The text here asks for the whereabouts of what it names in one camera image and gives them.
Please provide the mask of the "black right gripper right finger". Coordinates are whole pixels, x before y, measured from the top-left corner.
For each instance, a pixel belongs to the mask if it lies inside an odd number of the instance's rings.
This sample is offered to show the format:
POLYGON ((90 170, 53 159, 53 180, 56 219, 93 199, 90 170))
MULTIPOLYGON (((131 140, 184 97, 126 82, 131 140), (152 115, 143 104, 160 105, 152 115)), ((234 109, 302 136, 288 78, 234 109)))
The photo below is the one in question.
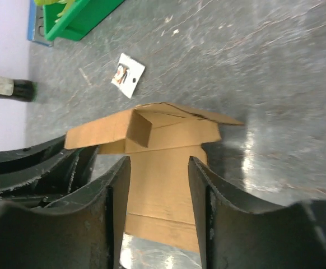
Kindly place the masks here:
POLYGON ((203 268, 326 268, 326 200, 268 202, 196 157, 188 177, 203 268))

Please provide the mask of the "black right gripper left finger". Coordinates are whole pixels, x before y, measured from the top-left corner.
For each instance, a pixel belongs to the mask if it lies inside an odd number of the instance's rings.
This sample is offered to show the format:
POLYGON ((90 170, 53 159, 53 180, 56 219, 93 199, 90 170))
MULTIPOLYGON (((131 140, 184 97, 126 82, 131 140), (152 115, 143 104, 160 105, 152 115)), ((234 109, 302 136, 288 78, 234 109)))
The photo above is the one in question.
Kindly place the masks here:
POLYGON ((121 268, 129 157, 42 208, 0 201, 0 268, 121 268))

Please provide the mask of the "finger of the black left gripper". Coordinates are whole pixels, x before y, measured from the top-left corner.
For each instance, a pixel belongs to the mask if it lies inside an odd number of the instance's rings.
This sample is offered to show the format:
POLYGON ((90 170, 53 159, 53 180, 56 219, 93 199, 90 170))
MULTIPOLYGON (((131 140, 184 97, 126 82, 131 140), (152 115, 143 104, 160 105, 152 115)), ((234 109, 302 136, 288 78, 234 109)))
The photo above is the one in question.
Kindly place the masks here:
POLYGON ((65 135, 17 150, 0 151, 0 174, 24 170, 55 156, 64 148, 65 135))
POLYGON ((8 172, 0 167, 0 200, 61 198, 90 182, 98 147, 61 150, 48 160, 8 172))

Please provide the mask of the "brown cardboard box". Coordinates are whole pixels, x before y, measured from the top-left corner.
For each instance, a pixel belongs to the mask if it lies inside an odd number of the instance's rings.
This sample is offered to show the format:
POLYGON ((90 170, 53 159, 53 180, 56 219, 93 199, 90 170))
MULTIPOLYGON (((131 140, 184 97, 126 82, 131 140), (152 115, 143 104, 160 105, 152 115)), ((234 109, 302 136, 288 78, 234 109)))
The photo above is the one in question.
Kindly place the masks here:
POLYGON ((98 146, 99 153, 131 159, 125 232, 199 252, 188 162, 207 162, 204 143, 221 139, 219 125, 238 126, 227 115, 173 103, 150 103, 71 128, 65 148, 98 146))

